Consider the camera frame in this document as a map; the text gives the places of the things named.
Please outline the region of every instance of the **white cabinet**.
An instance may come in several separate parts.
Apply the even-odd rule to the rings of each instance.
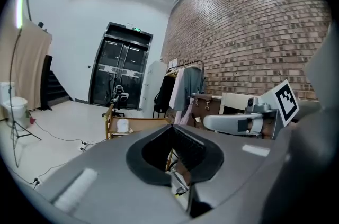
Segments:
[[[166,70],[167,64],[160,61],[155,61],[148,67],[144,93],[141,99],[141,111],[145,119],[153,116],[154,98],[160,91]]]

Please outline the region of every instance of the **white toilet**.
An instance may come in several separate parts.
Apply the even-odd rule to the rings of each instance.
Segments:
[[[25,130],[29,125],[29,117],[27,114],[27,100],[20,97],[15,97],[15,87],[14,82],[11,82],[12,87],[12,108],[14,120],[18,124],[16,128],[18,131]],[[10,83],[9,82],[0,82],[0,105],[5,108],[8,112],[8,124],[12,126],[13,118],[11,111],[11,102],[10,102]]]

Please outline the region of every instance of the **beige curtain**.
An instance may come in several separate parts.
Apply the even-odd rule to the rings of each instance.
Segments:
[[[14,3],[9,2],[0,23],[0,82],[10,79],[10,63],[19,32],[14,23]],[[41,73],[51,41],[50,34],[24,18],[14,56],[12,81],[15,83],[16,96],[28,101],[29,110],[40,107]],[[5,116],[2,109],[0,119]]]

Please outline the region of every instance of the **black double door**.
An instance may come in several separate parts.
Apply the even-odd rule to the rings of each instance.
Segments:
[[[146,47],[119,40],[105,40],[93,78],[92,102],[107,105],[114,87],[121,85],[129,94],[127,106],[124,108],[137,109],[146,53]]]

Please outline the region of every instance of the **toilet tank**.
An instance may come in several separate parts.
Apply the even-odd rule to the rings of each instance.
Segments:
[[[11,82],[12,87],[12,98],[15,97],[15,87],[14,82]],[[9,82],[0,82],[0,104],[2,105],[4,102],[10,99],[10,83]]]

